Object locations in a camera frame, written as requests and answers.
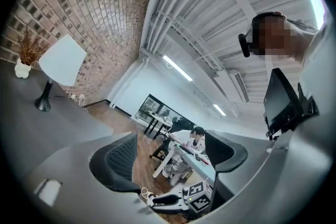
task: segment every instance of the white table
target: white table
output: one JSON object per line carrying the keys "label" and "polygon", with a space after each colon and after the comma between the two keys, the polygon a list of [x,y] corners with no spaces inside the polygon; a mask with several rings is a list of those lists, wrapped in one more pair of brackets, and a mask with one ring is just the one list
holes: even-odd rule
{"label": "white table", "polygon": [[171,124],[169,122],[165,122],[161,116],[154,115],[153,112],[148,112],[148,114],[149,114],[149,116],[151,116],[153,118],[153,120],[150,122],[150,124],[146,128],[145,133],[147,133],[147,131],[149,130],[149,128],[151,127],[151,125],[154,123],[155,120],[156,120],[156,122],[153,124],[153,127],[152,127],[152,129],[149,133],[151,133],[154,130],[154,128],[155,128],[155,126],[157,125],[158,122],[161,123],[161,127],[159,128],[158,132],[155,134],[153,139],[155,139],[160,134],[163,126],[167,126],[167,127],[173,126],[173,124]]}
{"label": "white table", "polygon": [[198,161],[195,159],[195,156],[192,154],[187,153],[183,149],[181,149],[178,144],[174,146],[173,149],[171,149],[167,155],[167,157],[163,160],[163,162],[159,165],[159,167],[156,169],[156,171],[153,173],[153,177],[156,178],[159,173],[163,170],[163,168],[166,166],[168,161],[172,158],[174,153],[178,153],[181,155],[181,159],[183,159],[185,162],[187,162],[192,169],[195,170],[196,173],[199,174],[199,176],[206,180],[206,182],[210,186],[214,186],[215,183],[215,177],[216,177],[216,172],[213,166],[210,165],[205,165],[202,161]]}

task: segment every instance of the white lampshade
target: white lampshade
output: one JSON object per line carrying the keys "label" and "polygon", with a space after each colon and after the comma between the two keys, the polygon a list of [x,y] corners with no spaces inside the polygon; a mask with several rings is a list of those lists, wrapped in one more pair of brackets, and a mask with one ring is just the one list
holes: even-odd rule
{"label": "white lampshade", "polygon": [[76,82],[85,56],[86,52],[66,34],[53,44],[38,62],[49,78],[62,85],[72,86]]}

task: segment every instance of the headphones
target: headphones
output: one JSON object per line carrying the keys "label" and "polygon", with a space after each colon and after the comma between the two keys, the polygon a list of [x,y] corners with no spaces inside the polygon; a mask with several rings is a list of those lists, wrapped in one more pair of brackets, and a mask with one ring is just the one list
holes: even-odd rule
{"label": "headphones", "polygon": [[247,34],[238,35],[240,47],[242,48],[243,54],[246,58],[250,56],[250,52],[253,52],[256,55],[265,55],[265,49],[259,48],[259,22],[262,18],[267,17],[267,16],[284,17],[285,20],[289,21],[290,23],[294,25],[302,26],[302,27],[317,31],[317,29],[314,27],[287,19],[286,16],[282,14],[281,12],[260,13],[252,19],[252,25],[249,31],[247,32]]}

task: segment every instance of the air conditioner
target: air conditioner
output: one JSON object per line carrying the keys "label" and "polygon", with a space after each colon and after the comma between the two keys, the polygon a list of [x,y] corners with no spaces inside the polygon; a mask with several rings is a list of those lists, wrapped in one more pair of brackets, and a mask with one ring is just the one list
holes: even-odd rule
{"label": "air conditioner", "polygon": [[250,101],[243,78],[237,70],[222,70],[217,73],[215,81],[230,101],[247,103]]}

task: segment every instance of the black lamp base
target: black lamp base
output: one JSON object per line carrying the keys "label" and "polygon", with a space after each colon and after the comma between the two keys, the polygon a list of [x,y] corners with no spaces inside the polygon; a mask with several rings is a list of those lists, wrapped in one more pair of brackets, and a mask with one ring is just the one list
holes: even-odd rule
{"label": "black lamp base", "polygon": [[35,106],[37,109],[41,111],[49,111],[51,109],[51,105],[49,103],[49,93],[52,85],[52,80],[48,81],[42,95],[35,100]]}

